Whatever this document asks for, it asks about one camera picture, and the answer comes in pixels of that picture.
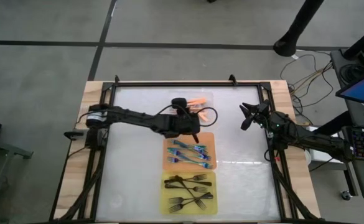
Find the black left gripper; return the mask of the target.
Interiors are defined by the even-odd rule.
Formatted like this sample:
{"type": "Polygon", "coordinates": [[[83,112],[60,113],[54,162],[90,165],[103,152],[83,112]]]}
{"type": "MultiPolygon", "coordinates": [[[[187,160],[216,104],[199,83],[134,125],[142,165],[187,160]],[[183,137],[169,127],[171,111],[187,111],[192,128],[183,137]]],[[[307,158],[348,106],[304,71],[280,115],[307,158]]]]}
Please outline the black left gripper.
{"type": "Polygon", "coordinates": [[[192,135],[194,141],[199,143],[200,120],[197,114],[160,114],[162,126],[160,133],[165,138],[176,138],[180,135],[192,135]]]}

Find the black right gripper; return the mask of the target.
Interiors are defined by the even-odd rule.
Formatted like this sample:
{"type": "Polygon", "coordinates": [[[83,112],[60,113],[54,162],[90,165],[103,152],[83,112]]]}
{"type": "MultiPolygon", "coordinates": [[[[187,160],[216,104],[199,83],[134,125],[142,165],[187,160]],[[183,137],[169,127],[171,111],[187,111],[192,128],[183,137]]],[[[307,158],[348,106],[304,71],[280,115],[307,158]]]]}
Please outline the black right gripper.
{"type": "Polygon", "coordinates": [[[271,122],[269,110],[270,101],[264,100],[258,105],[251,105],[248,103],[242,103],[240,109],[243,113],[252,113],[245,115],[245,119],[242,122],[240,128],[246,131],[252,124],[252,122],[259,124],[262,128],[270,128],[271,122]]]}

